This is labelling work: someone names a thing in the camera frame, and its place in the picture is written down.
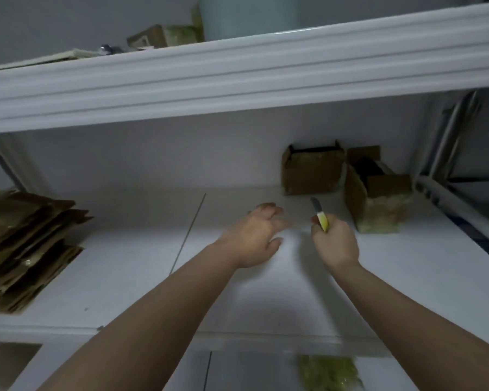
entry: shelving unit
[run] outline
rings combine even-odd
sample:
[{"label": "shelving unit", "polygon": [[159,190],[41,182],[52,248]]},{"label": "shelving unit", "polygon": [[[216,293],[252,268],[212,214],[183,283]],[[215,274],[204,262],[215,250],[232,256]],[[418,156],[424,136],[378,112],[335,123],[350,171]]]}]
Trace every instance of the shelving unit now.
[{"label": "shelving unit", "polygon": [[[96,217],[72,236],[83,253],[21,315],[0,315],[0,341],[44,344],[19,381],[35,389],[225,227],[274,201],[293,222],[283,246],[235,275],[167,390],[201,391],[205,379],[206,391],[232,388],[263,364],[289,381],[300,353],[357,355],[366,389],[383,387],[377,373],[414,389],[316,260],[308,198],[278,188],[287,145],[335,139],[380,144],[421,191],[401,233],[358,235],[364,266],[489,342],[489,256],[434,203],[469,208],[481,229],[489,220],[428,170],[448,111],[482,87],[489,4],[0,71],[12,183]],[[319,198],[351,221],[340,192]],[[281,386],[268,376],[242,389]]]}]

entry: light blue container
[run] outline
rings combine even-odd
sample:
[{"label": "light blue container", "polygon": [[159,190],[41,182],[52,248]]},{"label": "light blue container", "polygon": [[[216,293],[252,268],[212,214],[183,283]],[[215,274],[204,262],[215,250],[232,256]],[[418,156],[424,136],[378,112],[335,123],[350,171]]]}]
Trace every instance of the light blue container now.
[{"label": "light blue container", "polygon": [[199,0],[205,40],[299,28],[299,0]]}]

